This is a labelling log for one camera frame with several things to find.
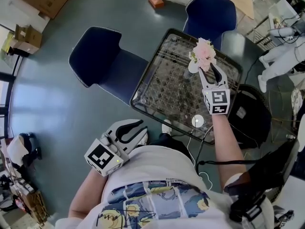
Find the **navy blue chair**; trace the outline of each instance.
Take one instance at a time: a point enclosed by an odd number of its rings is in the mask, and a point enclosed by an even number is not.
[[[188,17],[183,32],[210,40],[218,50],[222,34],[237,27],[236,8],[230,0],[191,0],[185,10]]]
[[[126,104],[148,62],[119,47],[121,33],[90,27],[73,49],[69,64],[85,87],[98,84]]]

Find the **person's arm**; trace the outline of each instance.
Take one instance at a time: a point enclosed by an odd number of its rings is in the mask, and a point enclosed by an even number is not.
[[[102,177],[92,169],[78,189],[70,205],[68,217],[84,219],[95,206],[100,204],[107,179],[108,177]]]
[[[229,121],[224,114],[212,115],[216,160],[219,162],[244,160]],[[229,178],[238,173],[246,172],[245,165],[218,166],[222,189]]]

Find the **glass tabletop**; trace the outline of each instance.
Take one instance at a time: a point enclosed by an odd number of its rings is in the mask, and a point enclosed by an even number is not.
[[[203,101],[203,87],[199,74],[188,71],[191,61],[188,55],[196,46],[196,42],[198,40],[190,35],[169,29],[145,69],[131,98],[131,106],[183,134],[202,140],[212,126],[212,117]],[[232,105],[242,69],[236,62],[215,51],[217,65],[228,77]],[[215,81],[211,69],[206,75],[209,81]],[[193,125],[197,118],[195,116],[198,115],[203,117],[204,124],[201,127]],[[165,123],[165,119],[169,119],[172,124]],[[213,132],[209,132],[205,141],[211,143],[213,138]]]

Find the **pink flower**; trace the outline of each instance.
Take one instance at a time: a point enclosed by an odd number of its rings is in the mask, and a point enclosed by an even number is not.
[[[197,46],[193,48],[195,58],[199,67],[205,72],[210,69],[210,64],[216,64],[216,52],[211,45],[211,42],[203,38],[199,38]]]

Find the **black bag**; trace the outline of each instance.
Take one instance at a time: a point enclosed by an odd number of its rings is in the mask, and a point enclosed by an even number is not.
[[[259,148],[266,141],[271,114],[265,97],[255,87],[239,86],[228,119],[241,149]]]

